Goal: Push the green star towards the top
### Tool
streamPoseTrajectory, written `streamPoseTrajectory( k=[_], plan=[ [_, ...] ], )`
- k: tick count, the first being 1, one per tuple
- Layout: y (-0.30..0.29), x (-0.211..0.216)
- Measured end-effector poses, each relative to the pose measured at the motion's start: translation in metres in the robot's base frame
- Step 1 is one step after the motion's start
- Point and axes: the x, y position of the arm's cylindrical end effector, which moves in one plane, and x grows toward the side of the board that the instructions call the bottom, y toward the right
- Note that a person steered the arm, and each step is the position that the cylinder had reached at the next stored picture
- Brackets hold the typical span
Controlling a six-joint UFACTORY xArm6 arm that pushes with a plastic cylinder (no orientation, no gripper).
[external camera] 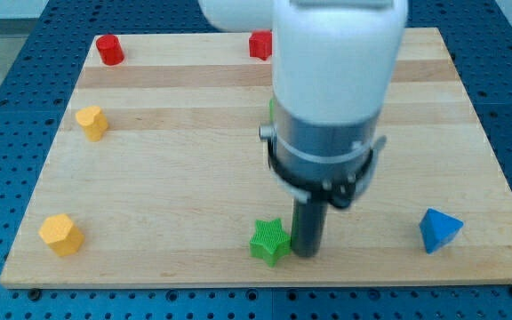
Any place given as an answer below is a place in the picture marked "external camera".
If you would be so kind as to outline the green block behind arm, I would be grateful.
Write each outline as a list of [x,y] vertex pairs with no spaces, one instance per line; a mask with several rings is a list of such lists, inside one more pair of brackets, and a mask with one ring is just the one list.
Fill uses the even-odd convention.
[[269,121],[274,122],[274,109],[275,109],[275,99],[271,98],[268,102],[268,115]]

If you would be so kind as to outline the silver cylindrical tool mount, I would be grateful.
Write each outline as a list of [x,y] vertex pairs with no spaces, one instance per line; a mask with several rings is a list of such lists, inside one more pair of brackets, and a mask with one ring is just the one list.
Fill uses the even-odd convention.
[[344,124],[312,124],[276,101],[274,122],[260,127],[268,166],[296,200],[346,209],[368,188],[377,163],[379,110]]

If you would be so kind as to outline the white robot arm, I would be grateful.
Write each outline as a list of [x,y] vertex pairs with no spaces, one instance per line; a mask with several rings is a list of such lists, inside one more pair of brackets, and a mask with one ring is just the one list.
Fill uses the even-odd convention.
[[260,128],[268,164],[294,198],[291,248],[317,254],[326,209],[368,188],[375,128],[408,17],[406,0],[199,0],[215,28],[272,34],[273,110]]

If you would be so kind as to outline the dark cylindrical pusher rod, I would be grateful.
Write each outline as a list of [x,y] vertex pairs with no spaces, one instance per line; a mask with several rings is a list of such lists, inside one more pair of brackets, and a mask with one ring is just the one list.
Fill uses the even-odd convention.
[[291,230],[292,251],[302,257],[317,255],[324,230],[326,203],[308,200],[306,203],[294,200]]

